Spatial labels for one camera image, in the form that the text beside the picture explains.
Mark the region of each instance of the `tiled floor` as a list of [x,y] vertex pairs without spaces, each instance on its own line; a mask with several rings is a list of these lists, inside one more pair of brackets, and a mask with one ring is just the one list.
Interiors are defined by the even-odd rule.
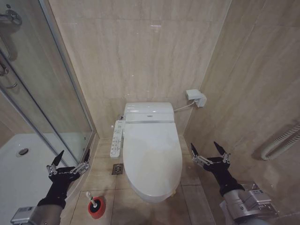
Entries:
[[[112,175],[113,164],[122,158],[111,159],[111,138],[100,139],[90,174],[76,200],[74,211],[68,212],[61,225],[215,225],[203,188],[191,160],[183,136],[179,136],[183,155],[180,185],[173,197],[157,204],[144,202],[130,188],[125,174]],[[87,210],[85,191],[104,196],[105,214],[93,219]]]

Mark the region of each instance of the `robotic hand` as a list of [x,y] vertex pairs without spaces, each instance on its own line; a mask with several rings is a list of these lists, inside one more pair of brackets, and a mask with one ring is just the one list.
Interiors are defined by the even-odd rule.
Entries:
[[223,147],[216,142],[214,144],[221,157],[204,158],[199,156],[191,143],[192,155],[194,162],[204,170],[213,173],[220,186],[220,194],[225,198],[220,206],[225,214],[226,224],[268,224],[258,218],[278,216],[270,203],[271,199],[254,182],[250,189],[245,190],[246,185],[244,187],[239,184],[228,171],[230,154],[226,153]]
[[90,167],[90,152],[85,156],[84,162],[77,167],[56,168],[61,161],[62,151],[56,156],[51,165],[47,165],[49,179],[52,185],[46,195],[35,207],[19,208],[11,219],[14,225],[59,225],[60,215],[66,206],[65,199],[70,184],[77,180]]

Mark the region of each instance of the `toilet lid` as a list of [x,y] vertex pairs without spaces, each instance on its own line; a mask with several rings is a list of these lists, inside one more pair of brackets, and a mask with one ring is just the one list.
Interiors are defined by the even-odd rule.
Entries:
[[182,170],[175,123],[126,124],[123,161],[129,181],[141,193],[162,196],[174,190]]

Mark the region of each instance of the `shower door frame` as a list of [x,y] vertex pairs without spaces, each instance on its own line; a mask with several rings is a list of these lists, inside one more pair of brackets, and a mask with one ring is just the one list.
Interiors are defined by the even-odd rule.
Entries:
[[[54,15],[52,13],[52,10],[50,8],[49,2],[47,0],[39,0],[39,4],[41,6],[41,10],[44,13],[44,16],[46,18],[47,21],[47,25],[51,31],[53,40],[55,42],[55,45],[59,51],[61,60],[66,68],[67,74],[69,76],[70,82],[75,90],[76,96],[79,100],[79,103],[82,107],[83,113],[85,115],[85,118],[91,128],[91,134],[88,138],[87,144],[84,148],[83,154],[81,156],[81,159],[78,160],[76,159],[76,157],[74,156],[74,154],[72,153],[72,151],[69,149],[68,145],[65,143],[65,141],[62,139],[62,137],[58,134],[58,132],[56,131],[56,129],[53,127],[52,123],[48,120],[47,116],[44,114],[43,110],[39,107],[39,105],[37,104],[37,102],[35,101],[35,99],[33,98],[33,96],[30,94],[30,90],[28,90],[26,88],[26,86],[24,85],[24,83],[22,82],[21,78],[19,77],[19,75],[16,73],[16,71],[14,71],[12,65],[10,65],[9,60],[6,58],[6,56],[2,53],[2,51],[0,51],[0,58],[1,61],[3,61],[2,63],[5,64],[6,67],[9,68],[9,71],[13,72],[14,75],[18,78],[19,82],[21,83],[21,85],[26,89],[27,93],[30,95],[30,97],[32,98],[32,101],[35,103],[35,105],[39,108],[39,110],[41,111],[42,115],[44,116],[44,118],[47,120],[47,122],[50,124],[50,127],[52,128],[52,132],[55,134],[55,136],[60,140],[60,142],[66,147],[67,151],[70,153],[70,155],[72,156],[73,160],[76,163],[81,163],[84,159],[85,159],[85,155],[88,153],[89,149],[91,148],[91,145],[93,143],[94,137],[96,135],[96,128],[95,125],[91,119],[91,115],[90,112],[88,110],[88,107],[86,105],[86,102],[84,100],[83,97],[83,93],[80,89],[80,84],[77,80],[77,77],[75,75],[75,71],[74,68],[72,66],[71,60],[69,58],[69,55],[67,53],[67,49],[64,45],[64,42],[62,40],[62,37],[60,35],[60,31],[59,28],[57,26],[57,23],[54,19]],[[43,135],[43,133],[34,125],[34,123],[32,123],[32,121],[26,116],[26,114],[21,110],[21,108],[18,106],[18,104],[8,95],[8,93],[6,92],[6,90],[4,90],[1,86],[0,86],[0,92],[4,95],[4,97],[11,103],[11,105],[19,112],[19,114],[23,117],[23,119],[33,128],[33,130],[37,133],[37,135],[46,143],[46,145],[50,148],[50,150],[55,154],[58,155],[59,152],[51,145],[51,143],[45,138],[45,136]]]
[[85,158],[85,155],[88,153],[88,151],[89,151],[89,149],[92,145],[92,142],[93,142],[94,137],[96,135],[96,128],[95,128],[95,125],[94,125],[94,123],[91,119],[91,114],[88,110],[87,104],[86,104],[85,99],[83,97],[83,92],[80,88],[80,84],[78,82],[78,79],[77,79],[75,70],[73,68],[71,59],[70,59],[69,54],[67,52],[67,48],[66,48],[66,46],[64,44],[64,41],[62,39],[62,36],[60,34],[60,30],[59,30],[58,25],[56,23],[56,20],[55,20],[54,14],[52,12],[51,6],[49,4],[49,1],[48,0],[38,0],[38,1],[39,1],[40,6],[41,6],[41,9],[42,9],[42,11],[45,15],[45,18],[47,20],[47,23],[48,23],[49,29],[52,33],[52,37],[54,39],[54,42],[56,43],[56,47],[57,47],[57,49],[60,53],[61,60],[62,60],[63,64],[65,65],[65,68],[67,70],[67,74],[70,78],[70,81],[71,81],[71,83],[74,87],[74,90],[76,92],[77,98],[79,99],[80,105],[83,109],[85,117],[86,117],[86,119],[87,119],[87,121],[90,125],[90,128],[91,128],[91,134],[90,134],[89,140],[87,142],[87,145],[85,147],[85,150],[84,150],[83,155],[82,155],[81,160],[80,160],[80,162],[82,162]]

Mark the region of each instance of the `toilet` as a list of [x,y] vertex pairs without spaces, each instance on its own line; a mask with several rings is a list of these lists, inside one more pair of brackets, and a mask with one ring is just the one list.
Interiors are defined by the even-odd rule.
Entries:
[[145,201],[159,203],[175,193],[182,153],[171,103],[127,103],[123,163],[131,188]]

